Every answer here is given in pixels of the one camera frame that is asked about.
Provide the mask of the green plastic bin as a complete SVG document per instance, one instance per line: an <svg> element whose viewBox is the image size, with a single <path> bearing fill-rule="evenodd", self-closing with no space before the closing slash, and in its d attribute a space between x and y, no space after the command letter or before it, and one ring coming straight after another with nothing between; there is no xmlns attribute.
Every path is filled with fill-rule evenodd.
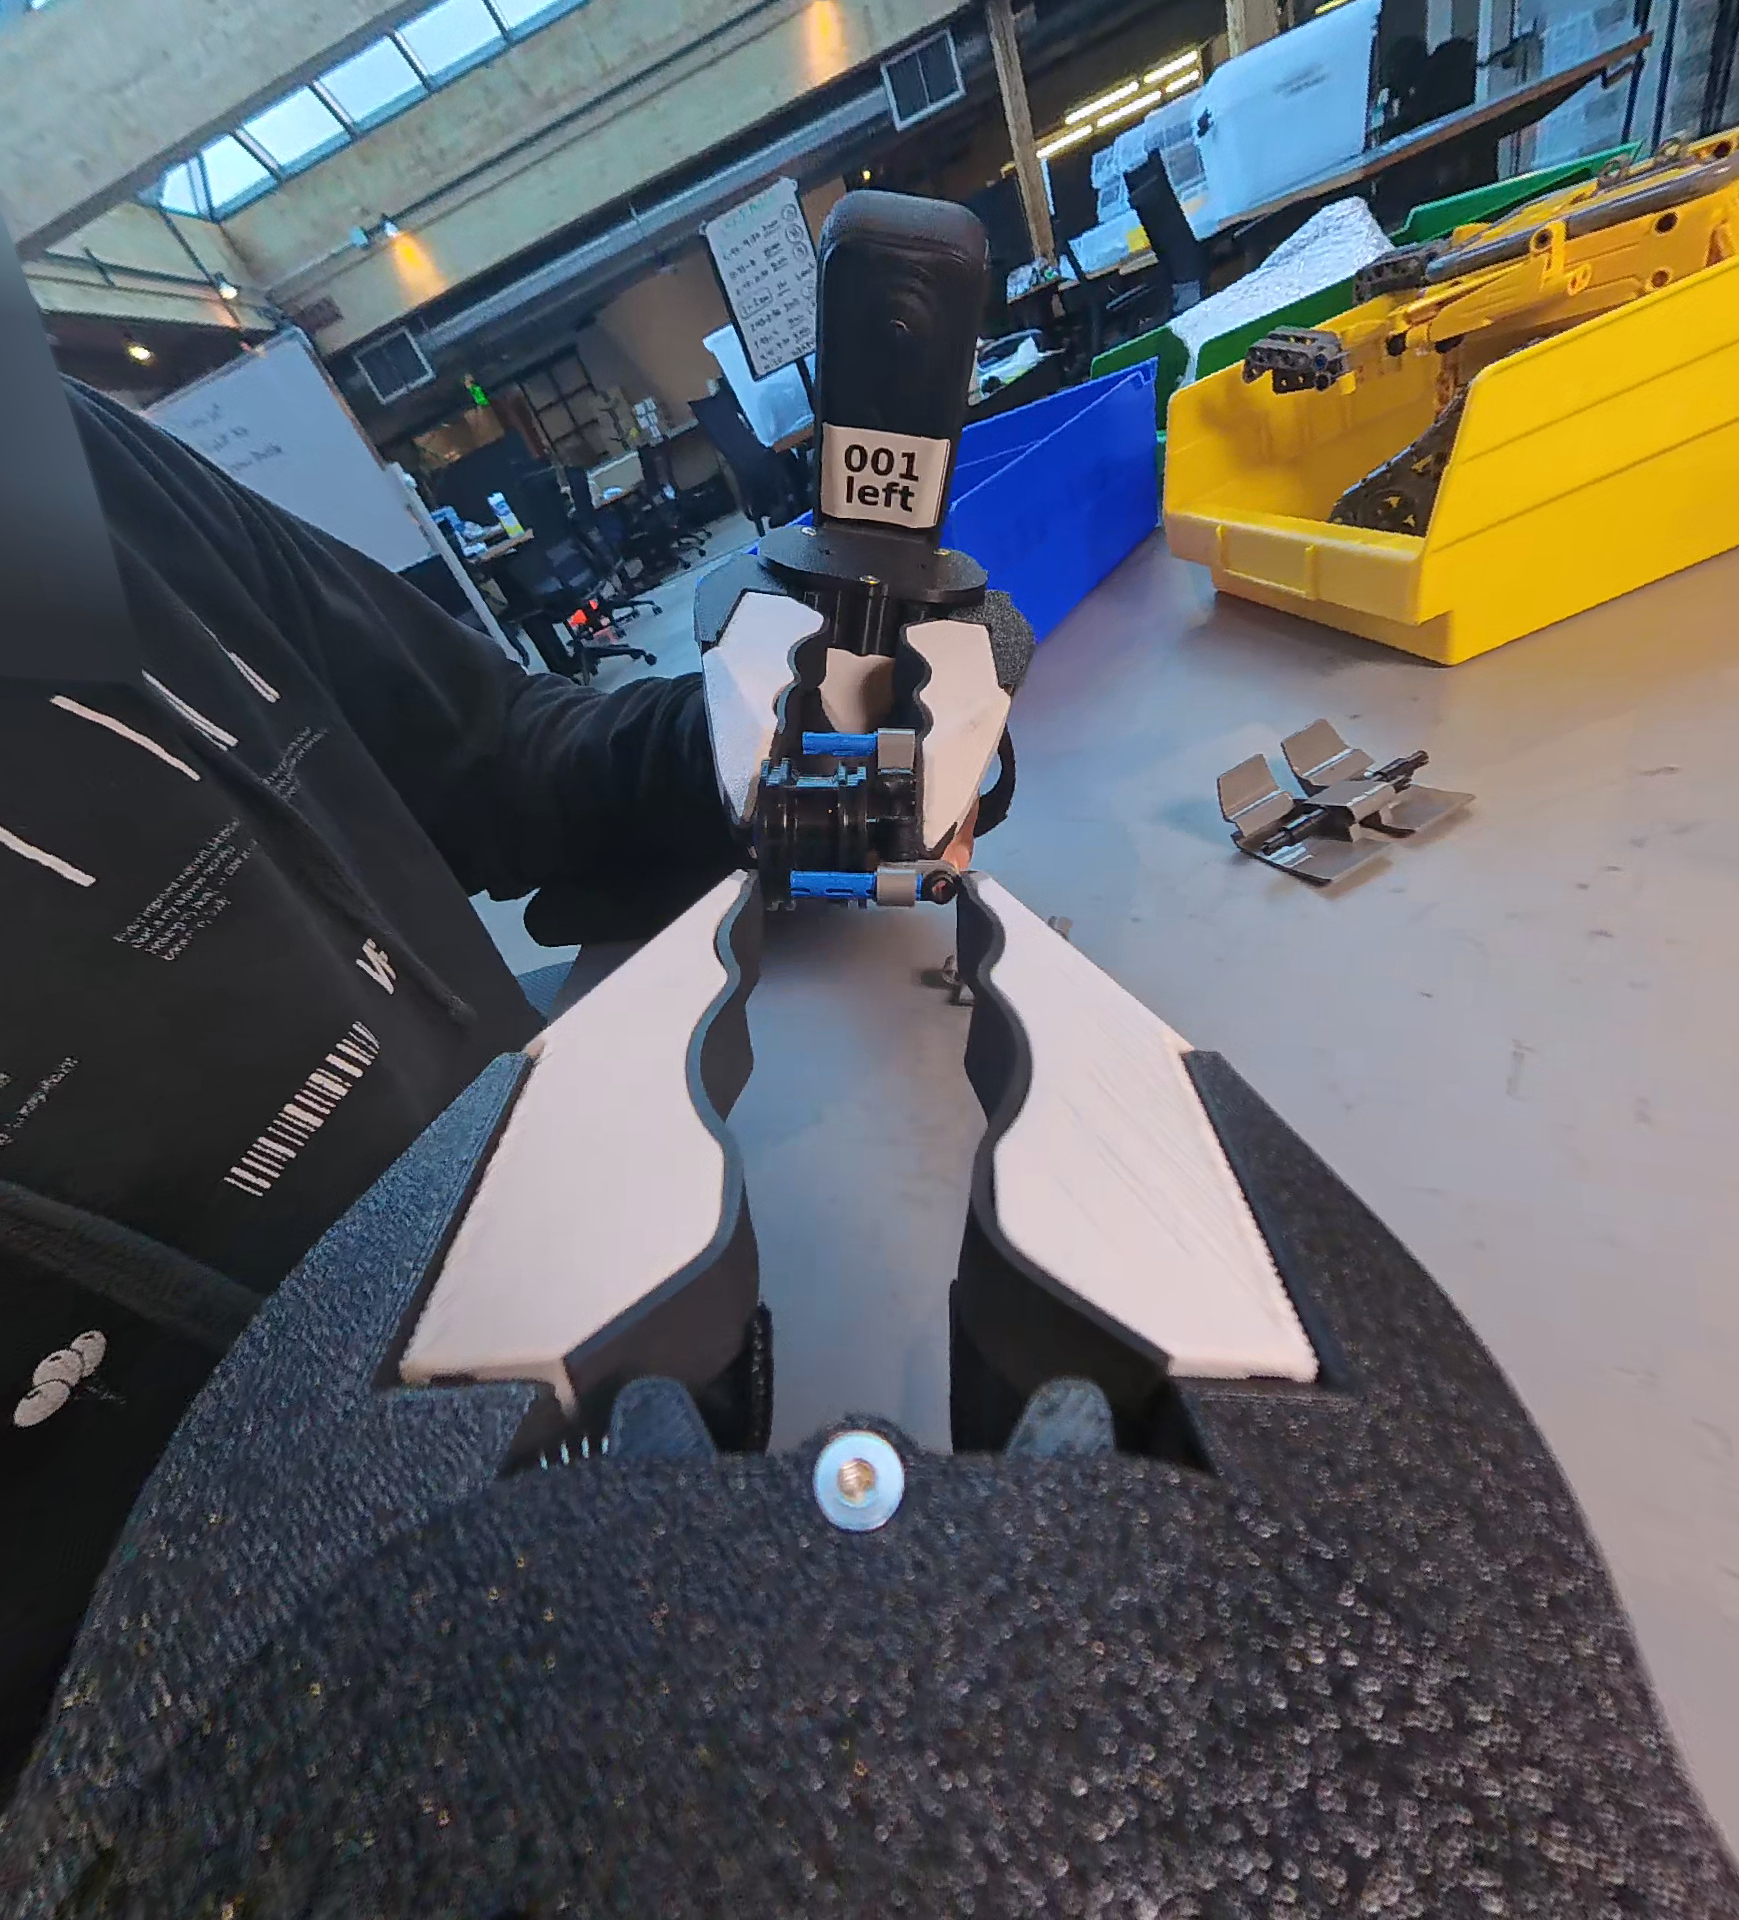
<svg viewBox="0 0 1739 1920"><path fill-rule="evenodd" d="M1414 208L1408 210L1400 226L1392 234L1388 234L1390 247L1410 248L1410 247L1440 242L1448 238L1459 226L1488 223L1521 204L1529 204L1532 199L1544 192L1588 180L1609 162L1616 158L1637 157L1638 152L1641 152L1641 143L1630 140L1621 146L1606 148L1602 152L1590 152L1586 157L1576 157L1573 160L1558 160L1549 166L1536 166L1529 172L1515 175L1506 180L1498 180L1488 187L1470 188L1466 192L1444 197L1428 204L1417 204ZM1323 302L1316 301L1313 308L1297 307L1292 315L1300 319L1315 317L1315 308L1321 304ZM1335 319L1336 315L1316 317L1315 328ZM1229 343L1220 343L1220 347L1223 349L1220 354L1220 359L1223 364L1218 365L1218 370L1208 373L1206 378L1222 370L1227 370L1243 359L1243 356L1239 357L1234 356L1236 349L1229 347ZM1145 362L1156 362L1159 368L1159 372L1156 373L1156 401L1158 401L1159 414L1166 414L1168 400L1177 387L1198 379L1206 379L1206 378L1194 376L1191 362L1186 349L1169 333L1166 324L1125 346L1107 349L1106 354L1098 356L1091 364L1090 376L1093 379L1102 379L1106 376L1121 373L1125 370L1138 368Z"/></svg>

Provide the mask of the black office chair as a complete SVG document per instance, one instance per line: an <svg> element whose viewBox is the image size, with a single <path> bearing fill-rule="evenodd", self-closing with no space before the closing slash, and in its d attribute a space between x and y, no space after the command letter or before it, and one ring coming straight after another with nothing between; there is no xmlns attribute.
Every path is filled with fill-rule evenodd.
<svg viewBox="0 0 1739 1920"><path fill-rule="evenodd" d="M799 467L758 437L733 393L697 397L690 411L728 467L741 516L760 536L803 512Z"/></svg>
<svg viewBox="0 0 1739 1920"><path fill-rule="evenodd" d="M606 660L656 665L654 653L617 632L617 601L581 543L543 546L530 538L495 571L510 614L550 674L590 686Z"/></svg>
<svg viewBox="0 0 1739 1920"><path fill-rule="evenodd" d="M1123 175L1129 210L1138 217L1148 248L1168 279L1166 315L1176 319L1204 299L1210 252L1189 226L1159 152L1145 155Z"/></svg>

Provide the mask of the grey desk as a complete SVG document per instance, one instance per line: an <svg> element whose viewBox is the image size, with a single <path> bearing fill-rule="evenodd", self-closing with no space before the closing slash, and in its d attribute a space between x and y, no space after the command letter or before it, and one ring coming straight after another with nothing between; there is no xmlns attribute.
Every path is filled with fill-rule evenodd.
<svg viewBox="0 0 1739 1920"><path fill-rule="evenodd" d="M1313 887L1218 778L1318 717L1475 797ZM1459 667L1151 536L1042 644L982 862L1368 1203L1515 1380L1739 1861L1739 551Z"/></svg>

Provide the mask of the person's left forearm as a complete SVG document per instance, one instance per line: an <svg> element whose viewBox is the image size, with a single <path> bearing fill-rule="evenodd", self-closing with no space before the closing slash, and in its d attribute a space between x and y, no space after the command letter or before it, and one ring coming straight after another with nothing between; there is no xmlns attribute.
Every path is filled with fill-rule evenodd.
<svg viewBox="0 0 1739 1920"><path fill-rule="evenodd" d="M395 571L61 378L148 671L349 837L409 819L544 949L658 933L748 862L700 676L529 674Z"/></svg>

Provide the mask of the grey hinged panel piece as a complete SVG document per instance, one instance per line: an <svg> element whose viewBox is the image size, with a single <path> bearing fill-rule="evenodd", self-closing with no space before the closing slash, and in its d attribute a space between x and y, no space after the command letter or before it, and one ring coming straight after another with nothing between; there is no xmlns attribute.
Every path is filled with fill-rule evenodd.
<svg viewBox="0 0 1739 1920"><path fill-rule="evenodd" d="M1068 916L1045 916L1045 925L1065 942L1073 934L1073 921ZM968 1004L968 984L963 982L956 951L949 951L944 957L939 969L935 971L935 980L944 988L949 1006Z"/></svg>

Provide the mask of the yellow plastic bin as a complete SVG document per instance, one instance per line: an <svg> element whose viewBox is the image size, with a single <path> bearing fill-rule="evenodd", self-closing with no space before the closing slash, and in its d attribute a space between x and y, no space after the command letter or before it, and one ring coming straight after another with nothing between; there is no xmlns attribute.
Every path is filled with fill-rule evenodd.
<svg viewBox="0 0 1739 1920"><path fill-rule="evenodd" d="M1169 400L1171 554L1242 599L1432 663L1476 660L1739 546L1739 257L1482 370L1423 536L1332 523L1430 427L1427 357L1276 397Z"/></svg>

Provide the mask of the grey brick panel assembly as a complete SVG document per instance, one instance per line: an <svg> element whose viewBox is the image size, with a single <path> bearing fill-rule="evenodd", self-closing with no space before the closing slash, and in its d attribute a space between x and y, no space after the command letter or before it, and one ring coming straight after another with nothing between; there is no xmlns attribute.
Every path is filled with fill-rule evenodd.
<svg viewBox="0 0 1739 1920"><path fill-rule="evenodd" d="M1350 878L1388 842L1425 835L1475 800L1423 785L1428 754L1377 762L1326 717L1291 734L1283 754L1295 792L1252 756L1218 778L1216 800L1239 854L1313 887Z"/></svg>

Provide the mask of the person's black hoodie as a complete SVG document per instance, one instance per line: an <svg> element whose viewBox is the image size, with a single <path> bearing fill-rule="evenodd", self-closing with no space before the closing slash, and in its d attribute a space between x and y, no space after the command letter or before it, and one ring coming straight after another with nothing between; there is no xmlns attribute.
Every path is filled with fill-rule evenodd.
<svg viewBox="0 0 1739 1920"><path fill-rule="evenodd" d="M0 1813L217 1363L203 1309L37 1261L22 1212L260 1301L533 1017L409 819L331 829L147 670L91 491L121 662L0 676Z"/></svg>

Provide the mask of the blue plastic bin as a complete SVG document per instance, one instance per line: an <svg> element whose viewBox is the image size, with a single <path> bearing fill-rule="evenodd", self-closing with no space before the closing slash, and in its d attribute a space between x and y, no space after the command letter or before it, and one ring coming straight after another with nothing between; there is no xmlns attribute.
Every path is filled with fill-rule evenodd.
<svg viewBox="0 0 1739 1920"><path fill-rule="evenodd" d="M915 620L1003 594L1044 637L1156 528L1156 368L1087 382L963 427L968 379L935 352L817 362L817 510L760 543L821 596L835 642L889 653Z"/></svg>

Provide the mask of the whiteboard on stand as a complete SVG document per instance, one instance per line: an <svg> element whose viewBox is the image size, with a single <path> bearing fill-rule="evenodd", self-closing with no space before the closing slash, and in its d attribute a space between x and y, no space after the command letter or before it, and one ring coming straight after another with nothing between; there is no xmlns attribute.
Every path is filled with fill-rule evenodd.
<svg viewBox="0 0 1739 1920"><path fill-rule="evenodd" d="M814 357L820 269L797 187L780 177L702 237L756 379Z"/></svg>

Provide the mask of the long wooden table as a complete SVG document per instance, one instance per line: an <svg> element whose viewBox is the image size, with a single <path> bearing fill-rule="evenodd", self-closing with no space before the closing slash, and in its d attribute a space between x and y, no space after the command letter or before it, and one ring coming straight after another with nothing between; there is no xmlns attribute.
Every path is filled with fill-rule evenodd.
<svg viewBox="0 0 1739 1920"><path fill-rule="evenodd" d="M1417 108L1406 104L1402 119L1385 119L1381 115L1385 59L1405 46L1421 46L1421 38L1405 37L1385 42L1379 28L1370 63L1366 145L1359 160L1332 175L1308 178L1275 200L1218 223L1198 219L1202 208L1199 177L1196 192L1183 199L1191 233L1208 242L1222 233L1262 223L1288 206L1328 203L1357 192L1398 169L1436 169L1444 152L1454 157L1454 165L1462 165L1468 152L1480 152L1480 165L1490 166L1490 157L1502 140L1536 124L1575 99L1580 88L1588 84L1606 87L1624 78L1638 60L1645 60L1652 37L1645 28L1623 38L1602 37L1590 42L1580 59L1550 63L1549 42L1544 34L1536 34L1532 37L1535 71L1500 92L1488 92L1487 84L1487 76L1500 59L1494 54L1480 59L1470 41L1454 38L1451 41L1452 59L1444 59L1442 49L1425 53L1423 88L1430 92L1432 100L1465 91L1465 100L1428 115L1417 115Z"/></svg>

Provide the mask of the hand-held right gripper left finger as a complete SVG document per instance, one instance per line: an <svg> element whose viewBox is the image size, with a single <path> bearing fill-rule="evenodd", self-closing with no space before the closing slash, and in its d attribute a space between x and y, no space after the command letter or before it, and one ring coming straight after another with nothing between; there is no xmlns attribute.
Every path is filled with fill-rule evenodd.
<svg viewBox="0 0 1739 1920"><path fill-rule="evenodd" d="M404 1387L525 1383L552 1440L678 1383L726 1451L772 1438L772 1324L730 1116L764 905L733 874L535 1040L410 1338Z"/></svg>

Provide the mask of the large white whiteboard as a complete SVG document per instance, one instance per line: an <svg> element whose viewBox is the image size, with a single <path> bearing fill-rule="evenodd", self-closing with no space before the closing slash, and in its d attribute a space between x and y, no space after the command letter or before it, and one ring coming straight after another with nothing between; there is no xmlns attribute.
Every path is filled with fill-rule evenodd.
<svg viewBox="0 0 1739 1920"><path fill-rule="evenodd" d="M383 462L307 335L280 329L256 349L153 401L145 418L271 503L395 571L441 564L468 617L504 635L415 481Z"/></svg>

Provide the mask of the yellow tracked toy robot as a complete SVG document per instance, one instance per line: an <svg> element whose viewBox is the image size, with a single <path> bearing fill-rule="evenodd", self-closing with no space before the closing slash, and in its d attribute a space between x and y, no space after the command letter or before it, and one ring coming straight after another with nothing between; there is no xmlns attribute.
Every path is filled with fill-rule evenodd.
<svg viewBox="0 0 1739 1920"><path fill-rule="evenodd" d="M1328 522L1423 538L1482 370L1739 257L1739 127L1612 162L1470 238L1385 252L1326 329L1276 329L1242 359L1275 396L1349 396L1405 365L1432 373L1432 422L1336 497Z"/></svg>

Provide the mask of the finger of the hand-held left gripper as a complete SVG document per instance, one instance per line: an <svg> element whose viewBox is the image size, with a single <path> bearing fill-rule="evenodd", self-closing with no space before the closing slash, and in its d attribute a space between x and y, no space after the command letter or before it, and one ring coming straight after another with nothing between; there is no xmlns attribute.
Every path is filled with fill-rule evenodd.
<svg viewBox="0 0 1739 1920"><path fill-rule="evenodd" d="M750 829L764 769L781 730L781 703L797 683L797 651L824 632L824 616L793 597L746 590L702 680L717 784L737 829Z"/></svg>
<svg viewBox="0 0 1739 1920"><path fill-rule="evenodd" d="M946 847L977 806L979 782L998 754L1012 698L998 678L989 632L972 620L927 620L905 629L924 663L922 835Z"/></svg>

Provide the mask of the white bubble wrap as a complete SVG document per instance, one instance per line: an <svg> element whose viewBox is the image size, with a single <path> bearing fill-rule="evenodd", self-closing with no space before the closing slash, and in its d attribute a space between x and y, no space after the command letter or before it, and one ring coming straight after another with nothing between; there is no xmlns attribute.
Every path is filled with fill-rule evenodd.
<svg viewBox="0 0 1739 1920"><path fill-rule="evenodd" d="M1206 378L1223 362L1220 343L1236 357L1262 335L1278 328L1313 328L1353 304L1354 277L1388 252L1390 240L1368 204L1342 199L1325 204L1283 240L1266 260L1229 287L1188 307L1168 324L1186 349L1196 378ZM1292 311L1313 308L1300 319Z"/></svg>

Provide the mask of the clear plastic bin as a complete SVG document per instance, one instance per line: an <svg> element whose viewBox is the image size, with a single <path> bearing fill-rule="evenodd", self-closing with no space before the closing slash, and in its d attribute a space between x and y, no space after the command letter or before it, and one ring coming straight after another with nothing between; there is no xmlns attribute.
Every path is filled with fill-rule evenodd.
<svg viewBox="0 0 1739 1920"><path fill-rule="evenodd" d="M733 325L708 335L703 349L715 359L723 387L737 400L744 419L762 446L785 451L814 433L814 408L797 372L785 368L773 376L756 378Z"/></svg>

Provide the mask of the white storage box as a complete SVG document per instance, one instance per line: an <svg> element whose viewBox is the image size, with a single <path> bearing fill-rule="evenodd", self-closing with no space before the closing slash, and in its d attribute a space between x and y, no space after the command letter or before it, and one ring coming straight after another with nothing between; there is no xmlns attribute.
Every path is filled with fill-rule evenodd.
<svg viewBox="0 0 1739 1920"><path fill-rule="evenodd" d="M1381 3L1339 5L1218 67L1191 136L1204 223L1275 200L1364 152Z"/></svg>

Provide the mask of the black wheel brick assembly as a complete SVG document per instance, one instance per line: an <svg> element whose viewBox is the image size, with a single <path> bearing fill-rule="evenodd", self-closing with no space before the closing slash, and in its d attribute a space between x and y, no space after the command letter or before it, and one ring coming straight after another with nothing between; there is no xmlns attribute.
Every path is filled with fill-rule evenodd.
<svg viewBox="0 0 1739 1920"><path fill-rule="evenodd" d="M922 760L912 730L880 730L875 760L785 756L764 769L753 816L758 887L770 913L799 905L949 905L963 881L924 856ZM792 870L880 877L875 903L787 901Z"/></svg>

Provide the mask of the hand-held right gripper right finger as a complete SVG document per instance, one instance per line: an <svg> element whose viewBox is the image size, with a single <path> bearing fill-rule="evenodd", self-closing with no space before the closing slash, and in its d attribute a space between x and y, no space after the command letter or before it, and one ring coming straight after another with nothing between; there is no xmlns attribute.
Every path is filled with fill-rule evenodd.
<svg viewBox="0 0 1739 1920"><path fill-rule="evenodd" d="M1191 1042L987 877L956 962L982 1110L954 1281L954 1450L1082 1382L1109 1442L1176 1456L1186 1383L1315 1390L1321 1359L1191 1070Z"/></svg>

